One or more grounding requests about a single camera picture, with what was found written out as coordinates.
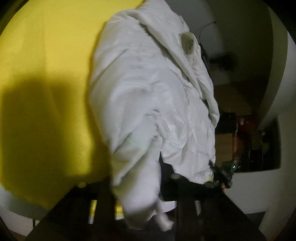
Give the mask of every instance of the yellow backdrop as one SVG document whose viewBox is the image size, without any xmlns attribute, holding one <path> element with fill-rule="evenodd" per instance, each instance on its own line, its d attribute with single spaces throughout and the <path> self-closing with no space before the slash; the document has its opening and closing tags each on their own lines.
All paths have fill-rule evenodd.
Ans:
<svg viewBox="0 0 296 241">
<path fill-rule="evenodd" d="M 80 181 L 109 174 L 88 106 L 98 34 L 142 0 L 30 0 L 0 35 L 0 182 L 52 208 Z"/>
</svg>

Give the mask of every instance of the crumpled white cloth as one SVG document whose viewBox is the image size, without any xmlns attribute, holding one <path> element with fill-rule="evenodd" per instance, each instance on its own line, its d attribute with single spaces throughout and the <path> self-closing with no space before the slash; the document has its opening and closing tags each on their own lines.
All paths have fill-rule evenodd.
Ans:
<svg viewBox="0 0 296 241">
<path fill-rule="evenodd" d="M 160 152 L 190 181 L 211 179 L 219 119 L 213 84 L 195 36 L 165 1 L 147 0 L 107 22 L 89 98 L 130 227 L 141 228 L 156 209 Z"/>
</svg>

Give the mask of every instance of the white garment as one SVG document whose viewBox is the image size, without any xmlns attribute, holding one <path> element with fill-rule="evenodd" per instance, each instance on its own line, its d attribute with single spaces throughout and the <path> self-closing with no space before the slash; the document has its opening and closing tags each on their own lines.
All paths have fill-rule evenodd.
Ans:
<svg viewBox="0 0 296 241">
<path fill-rule="evenodd" d="M 140 228 L 155 210 L 160 152 L 192 182 L 212 177 L 218 106 L 193 34 L 187 33 L 190 54 L 182 49 L 186 32 L 165 1 L 147 0 L 115 14 L 95 51 L 90 103 L 112 156 L 113 192 L 130 227 Z"/>
</svg>

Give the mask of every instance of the white fabric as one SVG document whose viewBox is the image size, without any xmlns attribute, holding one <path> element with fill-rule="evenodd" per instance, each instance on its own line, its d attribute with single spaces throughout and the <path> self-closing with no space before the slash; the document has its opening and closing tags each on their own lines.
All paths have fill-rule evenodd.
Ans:
<svg viewBox="0 0 296 241">
<path fill-rule="evenodd" d="M 163 0 L 115 14 L 94 55 L 90 103 L 111 158 L 113 192 L 130 227 L 151 218 L 160 191 L 161 152 L 192 182 L 212 176 L 219 112 L 213 84 L 182 19 Z"/>
</svg>

